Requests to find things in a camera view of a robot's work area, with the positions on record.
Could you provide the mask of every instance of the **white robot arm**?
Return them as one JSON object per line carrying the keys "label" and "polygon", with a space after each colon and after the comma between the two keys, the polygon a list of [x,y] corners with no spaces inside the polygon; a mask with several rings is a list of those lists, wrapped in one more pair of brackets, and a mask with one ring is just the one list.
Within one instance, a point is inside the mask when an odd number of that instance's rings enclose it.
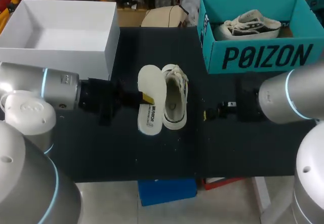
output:
{"label": "white robot arm", "polygon": [[121,106],[154,104],[141,93],[76,73],[1,63],[0,223],[79,224],[82,198],[75,183],[44,153],[52,147],[55,109],[80,108],[109,125]]}

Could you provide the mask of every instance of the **robotic arm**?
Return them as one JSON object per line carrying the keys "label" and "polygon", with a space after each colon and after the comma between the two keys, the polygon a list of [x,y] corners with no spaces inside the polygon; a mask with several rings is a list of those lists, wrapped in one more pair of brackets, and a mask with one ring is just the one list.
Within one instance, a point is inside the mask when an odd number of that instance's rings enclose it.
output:
{"label": "robotic arm", "polygon": [[324,63],[283,73],[265,80],[260,87],[247,84],[239,80],[236,102],[222,102],[216,110],[206,110],[205,119],[236,114],[245,122],[316,120],[316,127],[298,150],[292,208],[298,224],[324,223]]}
{"label": "robotic arm", "polygon": [[5,122],[18,129],[47,153],[53,146],[52,129],[55,110],[82,109],[98,116],[99,125],[110,125],[121,106],[137,109],[140,104],[154,104],[141,92],[125,92],[122,85],[53,69],[1,63],[0,106]]}
{"label": "robotic arm", "polygon": [[45,154],[51,149],[55,109],[81,110],[109,125],[122,106],[154,104],[142,92],[120,83],[72,72],[1,63],[0,223],[80,224],[82,198],[77,186]]}

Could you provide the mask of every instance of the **white shoe box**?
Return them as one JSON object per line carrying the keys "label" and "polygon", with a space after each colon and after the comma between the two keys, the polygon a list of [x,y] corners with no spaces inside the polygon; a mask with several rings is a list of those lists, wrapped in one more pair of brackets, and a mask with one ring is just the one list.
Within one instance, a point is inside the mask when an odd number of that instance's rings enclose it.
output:
{"label": "white shoe box", "polygon": [[108,80],[118,39],[116,3],[22,0],[0,35],[0,61]]}

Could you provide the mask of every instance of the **black cable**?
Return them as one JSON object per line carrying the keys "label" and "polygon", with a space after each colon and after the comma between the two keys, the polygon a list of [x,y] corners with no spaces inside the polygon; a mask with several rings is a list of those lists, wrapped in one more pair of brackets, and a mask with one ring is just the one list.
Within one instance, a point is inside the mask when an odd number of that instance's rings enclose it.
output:
{"label": "black cable", "polygon": [[174,8],[174,7],[175,6],[171,7],[170,12],[169,12],[169,24],[168,24],[168,28],[170,28],[170,14],[171,14],[172,8]]}

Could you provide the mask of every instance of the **sneaker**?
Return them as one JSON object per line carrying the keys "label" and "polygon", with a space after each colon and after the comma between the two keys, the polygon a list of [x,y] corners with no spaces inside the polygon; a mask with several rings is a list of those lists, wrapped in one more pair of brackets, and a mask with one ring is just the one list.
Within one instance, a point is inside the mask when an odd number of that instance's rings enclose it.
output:
{"label": "sneaker", "polygon": [[178,65],[162,69],[167,83],[163,124],[168,129],[181,129],[187,122],[188,77]]}
{"label": "sneaker", "polygon": [[263,17],[258,10],[244,13],[233,21],[227,20],[214,31],[216,40],[277,38],[281,23]]}

